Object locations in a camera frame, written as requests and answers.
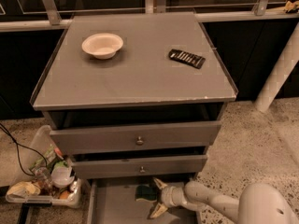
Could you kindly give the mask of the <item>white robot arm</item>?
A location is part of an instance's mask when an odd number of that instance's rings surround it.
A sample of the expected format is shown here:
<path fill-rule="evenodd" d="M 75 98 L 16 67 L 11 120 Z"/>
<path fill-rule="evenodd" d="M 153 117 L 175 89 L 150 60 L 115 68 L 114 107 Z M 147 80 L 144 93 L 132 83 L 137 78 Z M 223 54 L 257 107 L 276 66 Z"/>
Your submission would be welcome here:
<path fill-rule="evenodd" d="M 238 200 L 194 180 L 179 188 L 169 186 L 156 177 L 153 180 L 160 190 L 160 201 L 150 218 L 157 218 L 169 208 L 178 206 L 198 212 L 201 205 L 205 204 L 234 224 L 299 224 L 298 217 L 282 194 L 267 184 L 253 183 L 246 186 Z"/>

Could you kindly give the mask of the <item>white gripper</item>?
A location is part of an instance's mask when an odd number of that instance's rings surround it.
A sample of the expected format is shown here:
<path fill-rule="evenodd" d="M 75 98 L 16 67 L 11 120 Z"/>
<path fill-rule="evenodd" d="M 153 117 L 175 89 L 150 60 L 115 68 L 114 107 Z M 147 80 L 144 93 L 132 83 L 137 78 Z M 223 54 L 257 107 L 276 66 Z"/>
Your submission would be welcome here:
<path fill-rule="evenodd" d="M 157 203 L 153 211 L 149 215 L 150 219 L 155 219 L 165 213 L 168 208 L 184 206 L 187 201 L 183 187 L 167 186 L 157 177 L 153 178 L 158 189 L 161 189 L 160 203 Z"/>

